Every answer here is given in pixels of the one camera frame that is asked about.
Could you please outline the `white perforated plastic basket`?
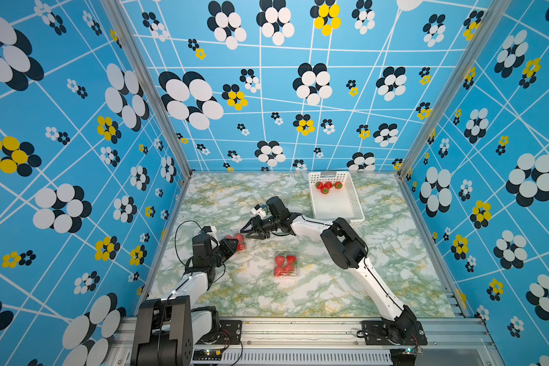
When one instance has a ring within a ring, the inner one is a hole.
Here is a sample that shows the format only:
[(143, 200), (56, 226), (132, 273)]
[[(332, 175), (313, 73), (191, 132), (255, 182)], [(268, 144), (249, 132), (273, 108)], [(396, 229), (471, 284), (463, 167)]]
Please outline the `white perforated plastic basket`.
[[(341, 217), (351, 224), (364, 221), (364, 212), (349, 172), (310, 172), (308, 181), (312, 211), (316, 219), (333, 221)], [(328, 195), (316, 188), (319, 181), (329, 189)], [(334, 187), (337, 181), (343, 183), (341, 189)]]

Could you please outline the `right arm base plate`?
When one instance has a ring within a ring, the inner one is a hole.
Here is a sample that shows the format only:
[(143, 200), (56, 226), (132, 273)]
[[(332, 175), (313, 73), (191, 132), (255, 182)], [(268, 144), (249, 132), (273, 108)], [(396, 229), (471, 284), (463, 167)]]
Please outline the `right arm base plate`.
[(365, 341), (367, 346), (427, 346), (428, 340), (422, 323), (416, 321), (400, 330), (392, 322), (384, 320), (361, 321), (361, 329), (356, 336)]

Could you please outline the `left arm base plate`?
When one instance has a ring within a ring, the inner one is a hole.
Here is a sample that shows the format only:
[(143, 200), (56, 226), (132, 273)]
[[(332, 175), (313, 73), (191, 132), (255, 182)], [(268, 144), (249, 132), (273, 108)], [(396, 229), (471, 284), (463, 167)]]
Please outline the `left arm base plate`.
[(221, 320), (218, 327), (209, 320), (192, 320), (192, 335), (196, 346), (238, 346), (242, 335), (241, 320)]

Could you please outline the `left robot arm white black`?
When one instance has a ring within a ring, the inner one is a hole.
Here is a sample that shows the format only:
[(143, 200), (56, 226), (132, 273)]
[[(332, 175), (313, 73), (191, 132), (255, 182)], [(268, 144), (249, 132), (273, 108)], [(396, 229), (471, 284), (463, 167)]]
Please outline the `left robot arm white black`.
[(217, 240), (209, 227), (192, 238), (193, 255), (185, 263), (180, 282), (165, 297), (140, 305), (131, 365), (189, 365), (197, 342), (220, 335), (217, 309), (193, 305), (213, 285), (217, 269), (243, 243), (239, 234)]

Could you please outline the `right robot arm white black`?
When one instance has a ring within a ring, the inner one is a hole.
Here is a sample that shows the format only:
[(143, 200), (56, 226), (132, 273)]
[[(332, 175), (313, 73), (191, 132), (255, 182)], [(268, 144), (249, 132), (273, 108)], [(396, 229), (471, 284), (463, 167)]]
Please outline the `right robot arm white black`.
[(333, 263), (349, 271), (365, 289), (381, 315), (391, 343), (419, 341), (424, 335), (414, 312), (400, 300), (382, 279), (368, 259), (368, 244), (344, 218), (320, 221), (287, 209), (278, 197), (266, 201), (268, 210), (253, 207), (253, 217), (240, 233), (247, 238), (268, 239), (270, 236), (305, 236), (320, 240)]

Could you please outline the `clear plastic clamshell container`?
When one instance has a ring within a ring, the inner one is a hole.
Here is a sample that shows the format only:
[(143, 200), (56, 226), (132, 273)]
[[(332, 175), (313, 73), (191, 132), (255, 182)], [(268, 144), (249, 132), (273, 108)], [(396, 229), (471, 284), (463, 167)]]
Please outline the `clear plastic clamshell container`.
[(278, 253), (274, 256), (273, 275), (275, 277), (299, 276), (298, 257), (294, 254)]

